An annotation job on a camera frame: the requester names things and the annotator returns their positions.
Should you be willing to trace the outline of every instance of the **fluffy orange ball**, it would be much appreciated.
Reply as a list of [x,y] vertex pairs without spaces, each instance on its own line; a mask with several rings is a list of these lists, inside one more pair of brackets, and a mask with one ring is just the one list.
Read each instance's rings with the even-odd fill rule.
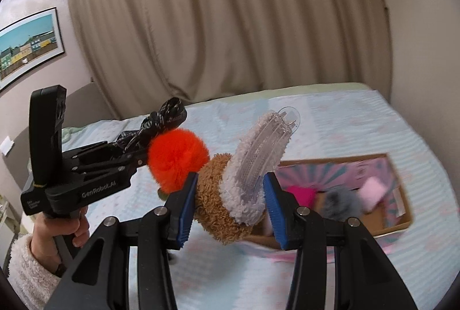
[[209,151],[193,132],[176,128],[152,139],[147,165],[161,190],[170,194],[182,189],[189,172],[209,162]]

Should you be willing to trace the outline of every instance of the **picture frame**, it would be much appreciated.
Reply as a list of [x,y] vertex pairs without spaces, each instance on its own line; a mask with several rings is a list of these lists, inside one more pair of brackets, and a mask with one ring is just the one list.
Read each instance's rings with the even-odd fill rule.
[[52,7],[0,30],[0,92],[29,71],[65,53]]

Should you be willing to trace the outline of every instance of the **human hand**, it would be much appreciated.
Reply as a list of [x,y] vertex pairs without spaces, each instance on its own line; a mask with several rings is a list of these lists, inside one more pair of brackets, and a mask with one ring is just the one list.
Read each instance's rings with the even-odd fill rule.
[[74,234],[72,240],[76,247],[82,247],[89,239],[89,223],[86,218],[88,206],[80,210],[79,219],[47,218],[40,213],[34,224],[30,251],[45,269],[55,273],[61,263],[61,257],[53,237]]

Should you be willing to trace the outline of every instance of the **bed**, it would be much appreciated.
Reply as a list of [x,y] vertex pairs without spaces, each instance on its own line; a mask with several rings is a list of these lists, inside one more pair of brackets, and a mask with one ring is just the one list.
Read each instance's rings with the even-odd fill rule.
[[[445,170],[426,143],[376,91],[359,83],[263,91],[187,107],[191,129],[211,154],[233,152],[239,138],[268,109],[297,108],[299,129],[283,159],[389,154],[401,175],[414,222],[392,246],[389,257],[420,310],[433,309],[460,270],[460,220]],[[76,130],[63,150],[137,129],[144,116],[101,120]],[[163,204],[146,167],[130,188],[90,206],[91,232],[109,216],[141,217]],[[238,245],[222,246],[194,223],[185,248],[171,267],[179,309],[284,309],[293,264],[246,255]],[[327,309],[333,308],[333,264],[328,264]],[[131,251],[130,308],[137,309],[136,249]]]

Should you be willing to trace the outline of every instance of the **white fuzzy sleeve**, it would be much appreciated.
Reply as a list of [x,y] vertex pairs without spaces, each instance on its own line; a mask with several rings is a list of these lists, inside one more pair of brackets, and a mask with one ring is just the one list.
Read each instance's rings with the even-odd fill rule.
[[59,278],[37,262],[30,251],[32,235],[20,237],[11,248],[9,281],[30,310],[42,310]]

